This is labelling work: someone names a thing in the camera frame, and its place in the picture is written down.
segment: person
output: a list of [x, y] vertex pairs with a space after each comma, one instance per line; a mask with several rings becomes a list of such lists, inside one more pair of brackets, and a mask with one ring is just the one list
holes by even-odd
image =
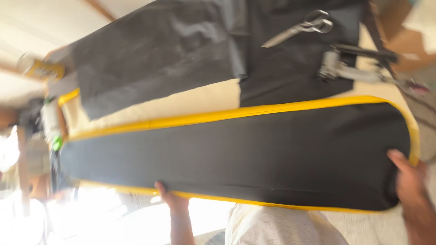
[[[403, 206], [410, 245], [436, 244], [436, 212], [425, 187], [426, 165], [412, 166], [399, 150], [389, 150], [398, 167], [396, 193]], [[156, 182], [170, 208], [172, 245], [195, 244], [189, 218], [189, 200]], [[346, 245], [342, 234], [318, 211], [236, 204], [229, 213], [225, 244]]]

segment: person's hand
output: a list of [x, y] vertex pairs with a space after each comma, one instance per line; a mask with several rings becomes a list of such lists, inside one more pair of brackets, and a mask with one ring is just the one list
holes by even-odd
[[179, 197], [169, 192], [160, 181], [154, 183], [154, 187], [159, 191], [162, 200], [168, 204], [168, 207], [170, 207], [171, 213], [188, 212], [189, 199]]
[[419, 161], [416, 167], [412, 166], [401, 151], [393, 149], [388, 151], [389, 159], [398, 167], [396, 192], [401, 203], [412, 204], [422, 198], [428, 198], [425, 186], [427, 166]]

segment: cardboard box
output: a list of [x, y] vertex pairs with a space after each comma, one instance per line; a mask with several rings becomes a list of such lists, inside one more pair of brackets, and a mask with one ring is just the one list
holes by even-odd
[[385, 47], [400, 54], [399, 63], [392, 64], [397, 72], [415, 71], [436, 62], [436, 54], [424, 51], [422, 34], [401, 25], [412, 8], [408, 0], [396, 0], [380, 15]]

